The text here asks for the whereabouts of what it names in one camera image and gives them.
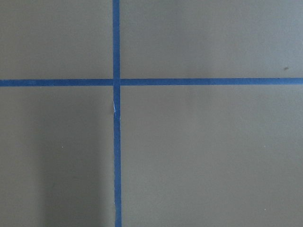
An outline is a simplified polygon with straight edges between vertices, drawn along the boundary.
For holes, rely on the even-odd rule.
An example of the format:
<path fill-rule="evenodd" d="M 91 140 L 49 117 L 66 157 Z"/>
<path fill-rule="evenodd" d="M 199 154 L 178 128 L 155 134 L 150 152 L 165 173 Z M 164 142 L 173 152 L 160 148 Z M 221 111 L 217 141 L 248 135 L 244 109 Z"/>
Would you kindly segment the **horizontal blue tape strip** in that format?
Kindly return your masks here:
<path fill-rule="evenodd" d="M 4 79 L 1 87 L 112 86 L 114 79 Z M 302 78 L 120 79 L 121 86 L 301 85 Z"/>

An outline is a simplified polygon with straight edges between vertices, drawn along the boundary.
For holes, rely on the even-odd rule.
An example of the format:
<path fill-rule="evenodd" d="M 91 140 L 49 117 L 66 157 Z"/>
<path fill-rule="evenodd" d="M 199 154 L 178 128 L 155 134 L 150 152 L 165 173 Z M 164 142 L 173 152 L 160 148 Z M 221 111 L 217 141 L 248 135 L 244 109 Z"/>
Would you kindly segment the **vertical blue tape strip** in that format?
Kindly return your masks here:
<path fill-rule="evenodd" d="M 120 78 L 120 1 L 113 0 L 113 103 L 114 103 L 114 196 L 115 226 L 122 226 L 121 200 L 121 78 Z"/>

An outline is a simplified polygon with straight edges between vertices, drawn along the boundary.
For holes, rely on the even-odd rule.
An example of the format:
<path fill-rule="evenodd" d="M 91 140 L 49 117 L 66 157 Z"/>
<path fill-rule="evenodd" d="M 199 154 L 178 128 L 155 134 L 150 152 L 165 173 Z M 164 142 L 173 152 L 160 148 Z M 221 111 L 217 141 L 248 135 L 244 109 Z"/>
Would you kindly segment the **brown paper table cover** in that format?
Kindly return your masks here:
<path fill-rule="evenodd" d="M 3 0 L 1 79 L 111 79 L 112 2 Z M 123 0 L 124 79 L 299 78 L 300 0 Z M 112 227 L 111 86 L 0 89 L 0 224 Z M 302 85 L 123 86 L 124 227 L 300 227 Z"/>

